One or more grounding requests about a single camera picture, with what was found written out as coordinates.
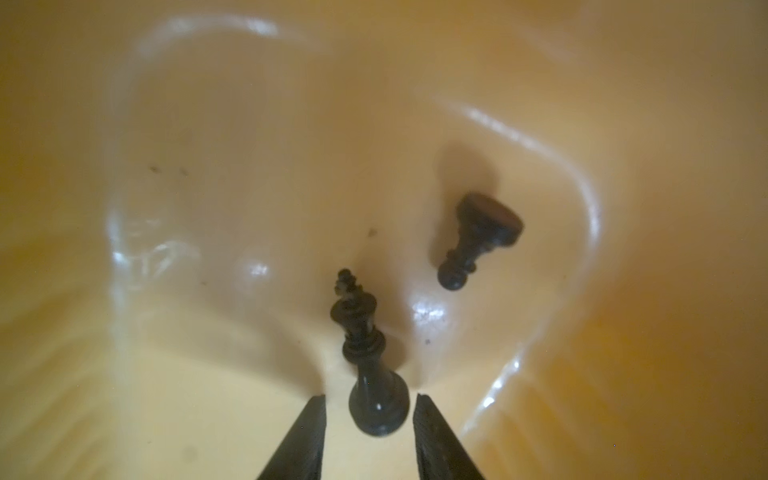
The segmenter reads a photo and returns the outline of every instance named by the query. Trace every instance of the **yellow plastic surface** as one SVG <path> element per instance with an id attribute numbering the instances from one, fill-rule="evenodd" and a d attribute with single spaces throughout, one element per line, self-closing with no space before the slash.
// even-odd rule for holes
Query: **yellow plastic surface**
<path id="1" fill-rule="evenodd" d="M 0 4 L 0 478 L 256 478 L 336 271 L 488 480 L 768 476 L 764 2 Z M 526 223 L 458 292 L 469 190 Z"/>

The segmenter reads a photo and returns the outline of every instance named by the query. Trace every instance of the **black pawn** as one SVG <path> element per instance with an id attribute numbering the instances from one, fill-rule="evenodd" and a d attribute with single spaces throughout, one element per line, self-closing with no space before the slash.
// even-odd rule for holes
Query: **black pawn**
<path id="1" fill-rule="evenodd" d="M 456 207 L 458 245 L 440 265 L 437 278 L 447 290 L 459 290 L 475 261 L 496 247 L 511 247 L 523 232 L 523 221 L 515 212 L 484 194 L 466 194 Z"/>

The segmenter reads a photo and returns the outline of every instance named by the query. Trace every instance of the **glossy surface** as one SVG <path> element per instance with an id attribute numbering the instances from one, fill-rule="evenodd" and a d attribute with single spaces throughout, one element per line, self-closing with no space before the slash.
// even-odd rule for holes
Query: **glossy surface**
<path id="1" fill-rule="evenodd" d="M 344 266 L 488 479 L 766 475 L 768 12 L 705 3 L 4 3 L 4 478 L 255 478 L 319 393 L 415 478 Z M 526 230 L 451 293 L 468 190 Z"/>

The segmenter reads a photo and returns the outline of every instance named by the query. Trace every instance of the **dirt spot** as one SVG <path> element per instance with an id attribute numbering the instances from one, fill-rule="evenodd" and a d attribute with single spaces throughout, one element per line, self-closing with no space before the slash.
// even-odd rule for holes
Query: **dirt spot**
<path id="1" fill-rule="evenodd" d="M 198 456 L 200 456 L 200 454 L 193 445 L 187 445 L 181 450 L 181 459 L 184 460 L 184 463 L 192 463 L 197 460 Z"/>

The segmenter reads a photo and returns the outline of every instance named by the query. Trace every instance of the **yellow container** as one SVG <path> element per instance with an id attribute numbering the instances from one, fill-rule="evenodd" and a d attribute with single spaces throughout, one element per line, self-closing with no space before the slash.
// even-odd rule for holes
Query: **yellow container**
<path id="1" fill-rule="evenodd" d="M 417 478 L 336 271 L 488 480 L 768 476 L 763 2 L 5 2 L 0 477 Z M 518 245 L 443 290 L 470 190 Z"/>

